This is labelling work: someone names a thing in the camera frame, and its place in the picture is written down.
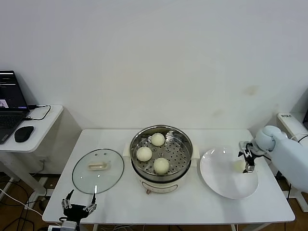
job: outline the electric steamer pot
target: electric steamer pot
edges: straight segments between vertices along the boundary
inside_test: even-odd
[[[155,133],[164,135],[166,141],[162,146],[151,144],[151,137]],[[149,147],[152,150],[152,158],[141,162],[137,159],[137,150],[141,147]],[[139,181],[150,191],[166,193],[177,189],[181,178],[186,174],[193,155],[193,145],[189,137],[177,128],[166,125],[148,127],[138,132],[129,146],[131,163],[139,176]],[[163,157],[169,161],[169,171],[159,175],[154,171],[154,161]]]

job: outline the white robotic arm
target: white robotic arm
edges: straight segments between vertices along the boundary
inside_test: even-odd
[[[252,172],[254,159],[268,153],[272,163],[292,186],[308,193],[308,148],[288,139],[279,128],[264,127],[251,142],[240,142],[240,148],[239,155],[244,155],[246,161],[244,172]]]

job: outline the glass lid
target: glass lid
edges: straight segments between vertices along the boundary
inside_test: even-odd
[[[87,194],[102,193],[121,178],[124,161],[111,149],[97,149],[82,157],[75,165],[72,179],[75,187]]]

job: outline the white side table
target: white side table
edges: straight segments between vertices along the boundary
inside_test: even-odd
[[[30,112],[29,116],[32,118],[42,118],[47,110],[48,107],[36,108]],[[28,202],[36,201],[39,196],[50,196],[53,190],[47,190],[43,187],[47,180],[46,177],[42,177],[39,182],[37,182],[28,173],[27,168],[25,168],[23,163],[19,161],[16,156],[18,156],[18,153],[31,153],[36,150],[62,111],[63,107],[61,105],[51,105],[51,110],[43,120],[23,121],[18,126],[17,129],[24,126],[34,127],[34,130],[27,141],[17,143],[14,139],[14,134],[12,134],[4,144],[0,145],[0,162],[3,163],[5,173],[11,177],[11,181],[21,179],[34,190]]]

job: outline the computer mouse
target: computer mouse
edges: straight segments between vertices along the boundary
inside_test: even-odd
[[[26,126],[19,128],[14,134],[15,141],[18,143],[25,142],[26,140],[29,139],[33,130],[34,130],[33,126]]]

